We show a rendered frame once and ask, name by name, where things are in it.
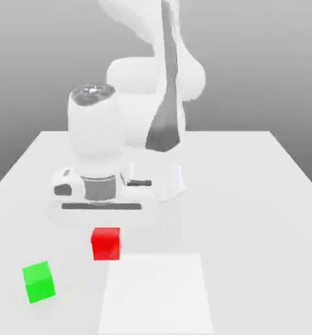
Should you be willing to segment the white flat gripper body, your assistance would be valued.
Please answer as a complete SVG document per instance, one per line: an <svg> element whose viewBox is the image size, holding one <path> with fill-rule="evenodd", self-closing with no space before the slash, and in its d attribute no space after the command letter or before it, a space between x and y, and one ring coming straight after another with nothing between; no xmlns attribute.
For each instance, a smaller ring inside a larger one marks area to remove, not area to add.
<svg viewBox="0 0 312 335"><path fill-rule="evenodd" d="M148 226L153 224L156 208L140 203L53 202L47 217L59 225L73 226Z"/></svg>

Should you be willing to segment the small red cube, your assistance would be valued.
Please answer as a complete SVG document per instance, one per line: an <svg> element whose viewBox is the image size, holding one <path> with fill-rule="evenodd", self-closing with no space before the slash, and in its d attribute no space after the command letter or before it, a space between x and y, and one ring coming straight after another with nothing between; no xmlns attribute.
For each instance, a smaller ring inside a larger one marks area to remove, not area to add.
<svg viewBox="0 0 312 335"><path fill-rule="evenodd" d="M119 260L121 231L118 227L94 228L90 243L94 260Z"/></svg>

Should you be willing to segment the small green cube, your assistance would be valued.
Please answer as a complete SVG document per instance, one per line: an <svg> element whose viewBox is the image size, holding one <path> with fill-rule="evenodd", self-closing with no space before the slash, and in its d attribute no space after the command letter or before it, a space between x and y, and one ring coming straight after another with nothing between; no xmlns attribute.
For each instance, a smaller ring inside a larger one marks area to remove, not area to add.
<svg viewBox="0 0 312 335"><path fill-rule="evenodd" d="M52 272L48 261L22 268L27 297L30 304L56 295Z"/></svg>

